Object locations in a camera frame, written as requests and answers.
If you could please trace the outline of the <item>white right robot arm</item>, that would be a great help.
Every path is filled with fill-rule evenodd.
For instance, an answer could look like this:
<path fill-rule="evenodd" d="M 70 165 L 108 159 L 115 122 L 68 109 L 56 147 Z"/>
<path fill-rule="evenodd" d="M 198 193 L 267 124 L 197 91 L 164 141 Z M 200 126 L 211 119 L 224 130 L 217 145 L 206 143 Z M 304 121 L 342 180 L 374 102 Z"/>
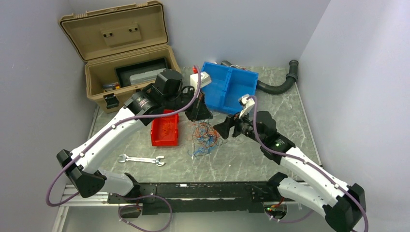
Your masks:
<path fill-rule="evenodd" d="M 302 178 L 303 185 L 283 173 L 276 173 L 267 181 L 266 194 L 273 201 L 281 197 L 292 199 L 324 217 L 336 232 L 352 232 L 362 219 L 369 230 L 364 189 L 349 185 L 329 174 L 307 157 L 291 140 L 276 129 L 276 121 L 267 111 L 258 111 L 253 120 L 239 114 L 228 115 L 224 122 L 213 127 L 223 139 L 244 135 L 260 143 L 263 154 L 276 164 Z"/>

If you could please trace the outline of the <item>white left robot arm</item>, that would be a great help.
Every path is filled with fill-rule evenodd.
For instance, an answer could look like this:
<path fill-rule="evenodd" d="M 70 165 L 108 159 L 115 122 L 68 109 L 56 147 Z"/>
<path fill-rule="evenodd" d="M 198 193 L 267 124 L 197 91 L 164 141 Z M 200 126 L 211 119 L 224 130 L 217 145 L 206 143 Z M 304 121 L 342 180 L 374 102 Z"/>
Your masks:
<path fill-rule="evenodd" d="M 127 203 L 138 199 L 139 184 L 130 174 L 101 169 L 104 160 L 130 135 L 148 126 L 155 118 L 184 112 L 191 120 L 211 119 L 201 91 L 202 74 L 194 75 L 196 87 L 182 87 L 182 74 L 166 69 L 154 83 L 132 94 L 114 118 L 94 136 L 72 151 L 61 150 L 57 159 L 77 194 L 89 198 L 100 191 L 120 195 Z"/>

